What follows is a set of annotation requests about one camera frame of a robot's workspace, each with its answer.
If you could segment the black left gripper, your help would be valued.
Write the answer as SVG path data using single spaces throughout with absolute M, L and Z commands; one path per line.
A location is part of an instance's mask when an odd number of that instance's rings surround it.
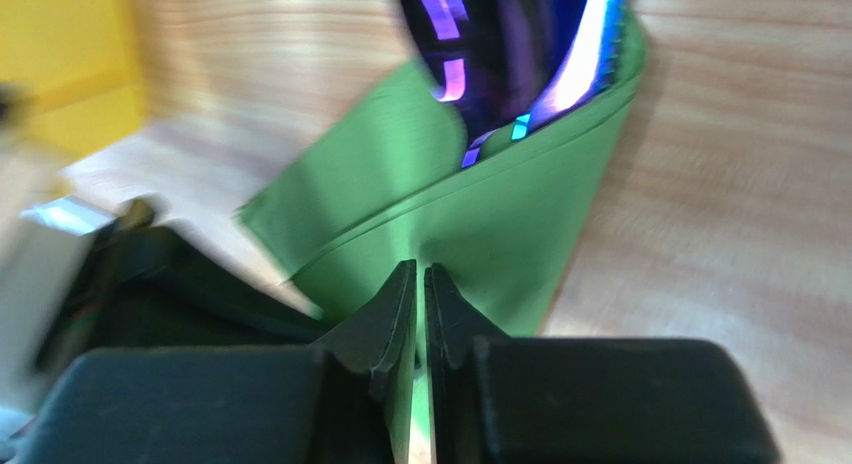
M 221 267 L 144 199 L 95 231 L 33 356 L 54 371 L 99 348 L 301 345 L 327 331 Z

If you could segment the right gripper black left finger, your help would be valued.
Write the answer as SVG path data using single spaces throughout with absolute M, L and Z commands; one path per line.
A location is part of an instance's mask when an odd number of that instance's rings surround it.
M 417 289 L 416 262 L 399 262 L 372 299 L 316 342 L 325 355 L 313 462 L 407 462 Z

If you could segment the green paper napkin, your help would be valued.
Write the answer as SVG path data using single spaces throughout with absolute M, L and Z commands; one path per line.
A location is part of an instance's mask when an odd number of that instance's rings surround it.
M 644 70 L 624 20 L 611 88 L 518 142 L 495 133 L 460 165 L 463 128 L 399 66 L 239 212 L 325 318 L 338 323 L 401 261 L 443 265 L 513 335 L 535 333 L 561 283 Z

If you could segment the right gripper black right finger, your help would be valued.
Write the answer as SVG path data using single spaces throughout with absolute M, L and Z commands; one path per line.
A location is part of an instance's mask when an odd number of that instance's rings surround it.
M 509 336 L 464 298 L 441 264 L 426 270 L 425 296 L 434 461 L 493 463 L 488 358 L 491 345 Z

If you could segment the dark purple spoon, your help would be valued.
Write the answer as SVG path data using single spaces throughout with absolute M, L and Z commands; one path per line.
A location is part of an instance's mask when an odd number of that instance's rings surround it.
M 463 169 L 497 130 L 522 140 L 615 80 L 627 0 L 399 0 L 412 40 L 466 130 Z

